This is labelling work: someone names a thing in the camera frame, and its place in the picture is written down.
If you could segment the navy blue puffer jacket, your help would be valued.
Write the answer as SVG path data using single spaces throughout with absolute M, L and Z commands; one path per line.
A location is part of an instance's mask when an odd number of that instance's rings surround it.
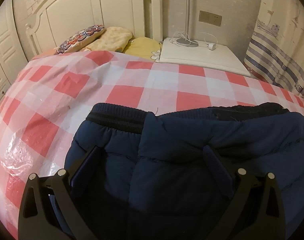
M 98 103 L 74 135 L 64 167 L 90 150 L 71 197 L 96 237 L 207 236 L 234 197 L 239 168 L 275 174 L 287 236 L 304 218 L 304 116 L 277 103 L 160 116 Z

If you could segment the red white checkered bed cover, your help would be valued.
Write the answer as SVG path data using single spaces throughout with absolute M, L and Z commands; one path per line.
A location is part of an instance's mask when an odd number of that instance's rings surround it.
M 109 51 L 34 59 L 0 102 L 0 221 L 13 237 L 28 176 L 63 167 L 74 134 L 100 102 L 158 115 L 275 102 L 304 115 L 304 100 L 293 93 L 216 69 Z

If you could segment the white nightstand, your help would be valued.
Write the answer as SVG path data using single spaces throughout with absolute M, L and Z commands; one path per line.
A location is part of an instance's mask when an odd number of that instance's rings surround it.
M 176 42 L 176 38 L 166 38 L 160 53 L 160 63 L 185 64 L 222 70 L 243 76 L 251 76 L 246 67 L 227 47 L 213 44 L 214 50 L 208 43 L 198 41 L 197 47 L 186 47 Z

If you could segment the nautical print curtain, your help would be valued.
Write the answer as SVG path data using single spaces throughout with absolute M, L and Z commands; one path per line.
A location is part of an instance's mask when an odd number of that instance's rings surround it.
M 259 80 L 304 98 L 304 7 L 299 0 L 261 0 L 244 64 Z

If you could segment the white wardrobe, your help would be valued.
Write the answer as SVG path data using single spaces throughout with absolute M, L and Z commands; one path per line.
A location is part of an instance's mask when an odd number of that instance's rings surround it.
M 4 0 L 0 6 L 0 102 L 26 64 L 15 25 L 13 0 Z

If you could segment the slim silver desk lamp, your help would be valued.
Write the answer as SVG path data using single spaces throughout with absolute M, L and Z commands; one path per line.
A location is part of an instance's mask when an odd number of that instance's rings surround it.
M 190 0 L 186 0 L 185 6 L 185 29 L 183 34 L 176 40 L 179 46 L 187 48 L 198 47 L 198 42 L 189 37 L 189 26 L 190 26 Z

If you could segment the patterned decorative pillow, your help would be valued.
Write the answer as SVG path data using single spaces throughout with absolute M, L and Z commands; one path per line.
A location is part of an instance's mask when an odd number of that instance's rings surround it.
M 99 38 L 105 31 L 106 28 L 103 25 L 93 25 L 78 31 L 56 49 L 55 55 L 80 51 L 82 48 Z

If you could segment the yellow bed sheet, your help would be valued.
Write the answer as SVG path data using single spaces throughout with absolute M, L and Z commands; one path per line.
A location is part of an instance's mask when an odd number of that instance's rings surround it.
M 159 62 L 162 44 L 147 37 L 130 40 L 123 53 L 143 59 Z

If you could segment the cream yellow pillow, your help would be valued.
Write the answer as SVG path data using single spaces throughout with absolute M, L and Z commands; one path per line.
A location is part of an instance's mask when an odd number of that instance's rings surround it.
M 128 29 L 122 27 L 108 27 L 100 37 L 80 51 L 107 50 L 122 53 L 132 38 L 133 34 Z

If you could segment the white wooden headboard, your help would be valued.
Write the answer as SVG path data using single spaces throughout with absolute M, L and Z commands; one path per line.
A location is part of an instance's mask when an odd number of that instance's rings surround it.
M 26 26 L 26 35 L 35 56 L 95 24 L 146 35 L 144 0 L 42 0 L 33 14 L 35 25 Z M 162 0 L 151 0 L 151 37 L 158 42 L 163 41 L 162 14 Z

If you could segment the wall switch socket panel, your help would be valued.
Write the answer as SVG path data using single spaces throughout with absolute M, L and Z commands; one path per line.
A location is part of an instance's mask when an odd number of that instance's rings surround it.
M 220 27 L 222 22 L 222 16 L 200 10 L 198 15 L 198 21 L 201 23 L 207 23 Z

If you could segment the paper notices on wall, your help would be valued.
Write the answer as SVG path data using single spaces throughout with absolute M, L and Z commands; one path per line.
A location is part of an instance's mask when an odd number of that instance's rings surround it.
M 33 11 L 38 6 L 38 0 L 26 0 L 26 9 L 28 16 L 33 13 Z

